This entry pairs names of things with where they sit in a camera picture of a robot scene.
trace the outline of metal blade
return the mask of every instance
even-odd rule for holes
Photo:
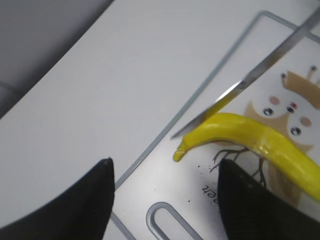
[[[298,27],[286,40],[284,40],[275,50],[273,50],[265,59],[256,65],[236,86],[228,89],[222,94],[213,105],[200,113],[196,118],[191,120],[187,125],[180,129],[171,138],[183,136],[196,127],[198,127],[204,120],[211,115],[217,113],[230,101],[235,99],[240,93],[247,89],[254,83],[261,75],[263,75],[269,68],[271,68],[277,61],[279,61],[287,52],[289,52],[300,40],[304,38],[320,21],[320,7],[300,26]]]

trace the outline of banana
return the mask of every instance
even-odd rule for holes
[[[190,149],[214,141],[247,147],[271,161],[293,183],[320,201],[320,167],[273,128],[249,117],[216,113],[182,138],[173,155],[179,162]]]

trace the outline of white surface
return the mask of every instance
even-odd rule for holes
[[[218,170],[210,173],[212,167],[219,162],[213,163],[213,157],[219,150],[226,147],[223,148],[213,143],[198,146],[188,152],[179,163],[176,163],[173,161],[173,154],[181,143],[181,138],[173,140],[170,138],[180,127],[193,119],[199,111],[210,106],[229,86],[241,80],[290,33],[292,33],[290,28],[268,17],[262,17],[190,109],[185,112],[161,143],[116,191],[117,199],[121,200],[116,201],[113,211],[137,239],[152,238],[146,226],[145,218],[148,209],[157,202],[166,202],[172,205],[204,240],[227,239],[219,207],[214,202],[217,199]],[[282,72],[288,70],[302,76],[306,75],[304,73],[308,72],[310,66],[320,66],[319,55],[319,44],[309,39],[303,39],[288,55],[284,56],[257,82],[221,111],[243,115],[246,105],[252,98],[254,103],[259,101],[265,103],[268,102],[269,95],[276,92],[278,94],[276,96],[280,97],[279,94],[281,93],[282,97],[286,97],[287,102],[297,103],[297,113],[307,108],[306,116],[311,119],[319,119],[319,111],[315,110],[305,99],[283,89],[280,77]],[[320,74],[317,73],[314,80],[319,79],[319,77]],[[286,104],[281,103],[279,106],[285,110],[284,114],[288,112]],[[292,119],[295,118],[299,121],[299,118],[296,117],[297,114],[291,115]],[[311,129],[312,131],[315,134],[308,132],[307,137],[312,138],[312,142],[315,142],[316,145],[319,142],[319,138],[316,137],[319,128],[315,125],[313,130]],[[311,157],[316,156],[315,161],[319,161],[317,153],[317,146],[308,152]],[[238,164],[241,159],[249,173],[253,174],[258,169],[259,161],[256,156],[252,157],[252,155],[244,153],[237,160]],[[268,171],[264,175],[268,183]],[[207,193],[211,193],[211,197],[203,192],[203,188],[206,186],[212,190],[212,192]],[[319,211],[320,209],[312,212],[311,215],[316,217],[319,215]],[[175,230],[175,226],[170,222],[163,228]],[[184,238],[183,231],[177,230],[175,234],[181,239]]]
[[[154,214],[154,221],[170,240],[193,240],[190,234],[166,209],[158,209]]]
[[[103,240],[127,240],[122,232],[117,228],[114,222],[110,219],[106,227]]]
[[[114,159],[118,179],[259,10],[300,24],[318,4],[116,0],[0,121],[0,226],[60,194],[101,158]]]

